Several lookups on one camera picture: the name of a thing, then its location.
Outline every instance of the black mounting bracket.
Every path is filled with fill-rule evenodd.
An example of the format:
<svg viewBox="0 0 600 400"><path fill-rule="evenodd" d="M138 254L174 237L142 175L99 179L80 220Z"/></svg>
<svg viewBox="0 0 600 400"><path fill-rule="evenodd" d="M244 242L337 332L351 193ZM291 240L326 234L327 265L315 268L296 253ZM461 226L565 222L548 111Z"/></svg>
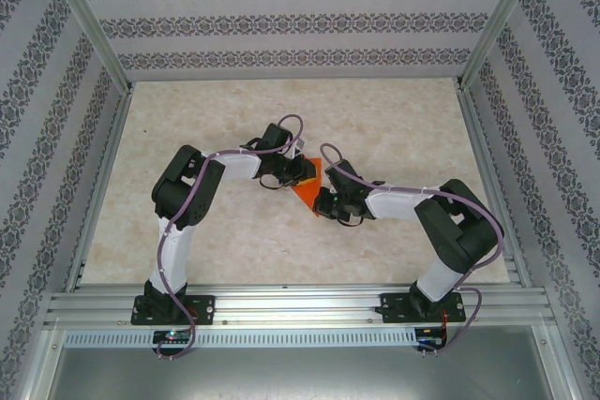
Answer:
<svg viewBox="0 0 600 400"><path fill-rule="evenodd" d="M183 304L196 322L196 325L212 325L215 317L215 296L186 295ZM138 295L133 303L131 325L189 325L186 315L179 311L175 319L167 319L153 308L145 295Z"/></svg>
<svg viewBox="0 0 600 400"><path fill-rule="evenodd" d="M411 305L409 292L388 292L380 296L382 305L375 312L382 315L383 323L418 323L424 322L421 314ZM464 303L459 292L450 292L427 315L427 322L443 322L443 311L448 322L464 322Z"/></svg>

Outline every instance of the orange block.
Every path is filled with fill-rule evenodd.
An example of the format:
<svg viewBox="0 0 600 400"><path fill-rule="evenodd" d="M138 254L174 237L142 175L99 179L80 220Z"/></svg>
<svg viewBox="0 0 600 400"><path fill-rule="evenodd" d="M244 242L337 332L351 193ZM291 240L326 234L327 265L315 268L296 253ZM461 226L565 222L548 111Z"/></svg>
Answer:
<svg viewBox="0 0 600 400"><path fill-rule="evenodd" d="M315 171L317 172L317 177L313 178L310 181L306 181L301 185L292 186L293 192L310 208L312 211L312 205L317 199L319 195L319 190L321 189L321 159L320 158L309 158L312 164L315 165Z"/></svg>

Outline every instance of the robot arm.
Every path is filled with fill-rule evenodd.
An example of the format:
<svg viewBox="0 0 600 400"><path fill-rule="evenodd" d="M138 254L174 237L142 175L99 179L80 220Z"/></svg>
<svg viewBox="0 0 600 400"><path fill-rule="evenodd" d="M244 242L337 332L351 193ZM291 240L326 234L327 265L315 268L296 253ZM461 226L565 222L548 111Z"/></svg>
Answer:
<svg viewBox="0 0 600 400"><path fill-rule="evenodd" d="M242 151L277 149L291 139L292 133L289 130L270 124L261 139L255 138L240 149ZM184 145L155 185L152 200L158 215L159 239L165 234L170 220L188 198L205 159L206 155L199 150ZM281 185L295 185L315 178L316 170L303 155L295 153L292 153L292 157L286 157L280 153L252 155L240 152L240 154L217 156L208 162L198 190L187 209L174 222L162 246L163 275L180 302L183 302L186 294L186 265L193 232L196 225L206 216L218 185L223 181L254 179L264 175L274 175ZM158 264L155 265L152 275L144 285L142 299L136 304L144 309L140 317L158 318L164 323L176 321L181 313L168 294Z"/></svg>
<svg viewBox="0 0 600 400"><path fill-rule="evenodd" d="M337 165L356 176L348 161L342 159ZM498 243L491 224L462 203L442 196L394 191L384 182L374 184L388 187L388 190L373 189L335 168L327 169L325 174L331 181L333 192L321 188L314 204L314 210L320 215L342 223L347 223L351 216L360 217L361 221L398 218L421 223L437 255L427 272L411 286L410 303L422 319L437 315L440 304L457 282ZM450 180L431 189L456 194L484 208L460 180Z"/></svg>

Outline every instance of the cage wall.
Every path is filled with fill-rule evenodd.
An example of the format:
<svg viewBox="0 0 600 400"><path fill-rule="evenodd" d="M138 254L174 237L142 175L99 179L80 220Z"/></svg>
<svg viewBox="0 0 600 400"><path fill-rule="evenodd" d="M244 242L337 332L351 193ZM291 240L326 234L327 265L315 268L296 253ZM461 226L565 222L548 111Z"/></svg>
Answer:
<svg viewBox="0 0 600 400"><path fill-rule="evenodd" d="M63 289L122 98L66 0L0 0L0 398Z"/></svg>
<svg viewBox="0 0 600 400"><path fill-rule="evenodd" d="M471 86L528 270L600 396L598 0L518 0Z"/></svg>
<svg viewBox="0 0 600 400"><path fill-rule="evenodd" d="M452 77L498 0L88 0L133 81Z"/></svg>

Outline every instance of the white cable tray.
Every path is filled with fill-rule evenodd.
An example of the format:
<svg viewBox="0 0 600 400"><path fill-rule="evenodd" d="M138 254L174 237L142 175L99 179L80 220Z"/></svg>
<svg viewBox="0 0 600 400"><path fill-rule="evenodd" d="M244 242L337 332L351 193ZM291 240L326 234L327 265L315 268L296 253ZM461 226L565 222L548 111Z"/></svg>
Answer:
<svg viewBox="0 0 600 400"><path fill-rule="evenodd" d="M64 348L150 348L154 330L70 331ZM414 328L352 330L199 330L197 348L415 346ZM170 348L185 345L169 344Z"/></svg>

